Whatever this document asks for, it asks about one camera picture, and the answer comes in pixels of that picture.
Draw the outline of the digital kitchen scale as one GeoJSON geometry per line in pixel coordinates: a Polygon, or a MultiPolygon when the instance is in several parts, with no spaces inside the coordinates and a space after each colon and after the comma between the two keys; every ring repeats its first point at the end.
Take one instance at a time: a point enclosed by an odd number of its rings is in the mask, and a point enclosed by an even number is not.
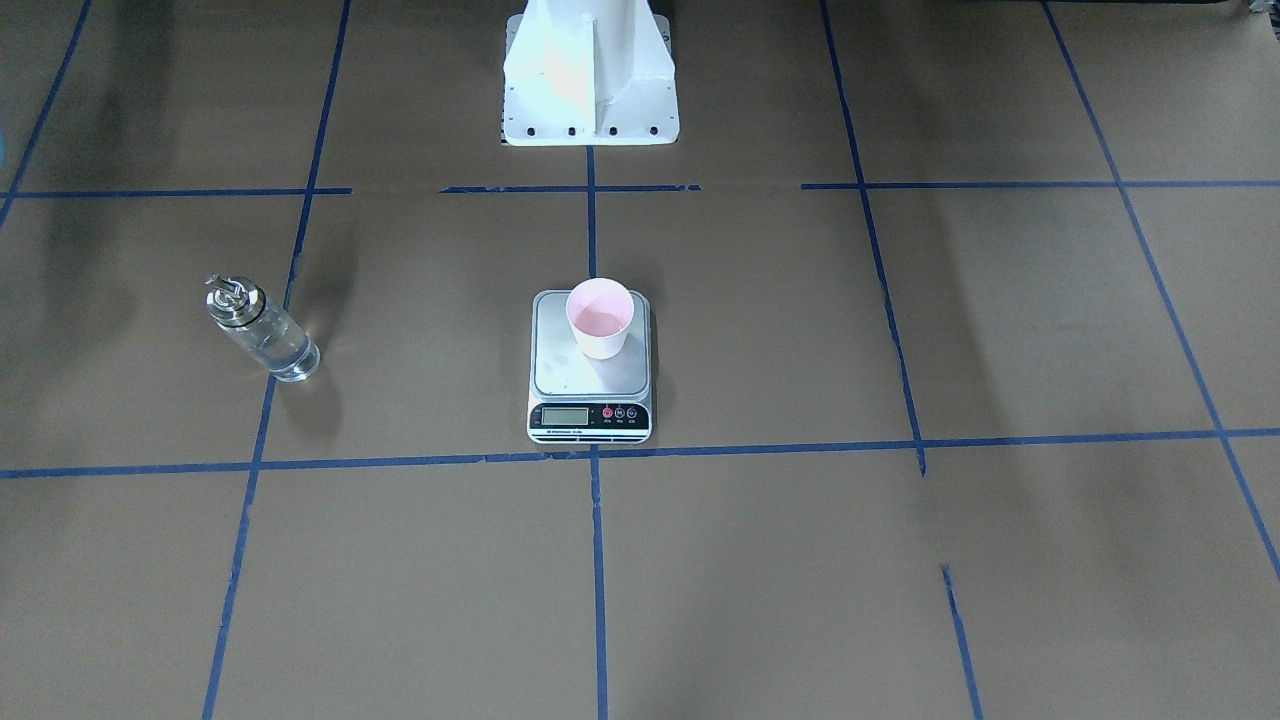
{"type": "Polygon", "coordinates": [[[582,352],[567,314],[571,292],[532,300],[526,434],[539,445],[640,445],[653,433],[652,309],[630,292],[634,318],[620,352],[582,352]]]}

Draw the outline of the pink paper cup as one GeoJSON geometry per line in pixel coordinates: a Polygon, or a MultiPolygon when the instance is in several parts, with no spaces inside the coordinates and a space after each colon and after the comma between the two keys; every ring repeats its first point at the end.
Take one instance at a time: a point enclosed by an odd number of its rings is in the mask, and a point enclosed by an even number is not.
{"type": "Polygon", "coordinates": [[[618,281],[591,278],[566,299],[564,315],[579,350],[593,360],[618,355],[635,318],[635,300],[618,281]]]}

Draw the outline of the glass sauce bottle metal spout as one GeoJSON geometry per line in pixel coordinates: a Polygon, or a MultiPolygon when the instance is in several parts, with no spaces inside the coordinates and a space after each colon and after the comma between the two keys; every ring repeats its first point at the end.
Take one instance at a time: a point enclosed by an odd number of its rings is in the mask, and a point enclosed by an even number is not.
{"type": "Polygon", "coordinates": [[[207,314],[270,375],[296,383],[317,370],[320,347],[265,288],[242,275],[211,274],[205,284],[207,314]]]}

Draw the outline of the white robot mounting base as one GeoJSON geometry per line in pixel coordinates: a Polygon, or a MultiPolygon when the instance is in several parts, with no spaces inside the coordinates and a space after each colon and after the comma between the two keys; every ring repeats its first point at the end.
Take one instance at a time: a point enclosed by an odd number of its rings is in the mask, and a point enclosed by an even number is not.
{"type": "Polygon", "coordinates": [[[669,19],[648,1],[527,1],[506,22],[500,133],[516,147],[681,135],[669,19]]]}

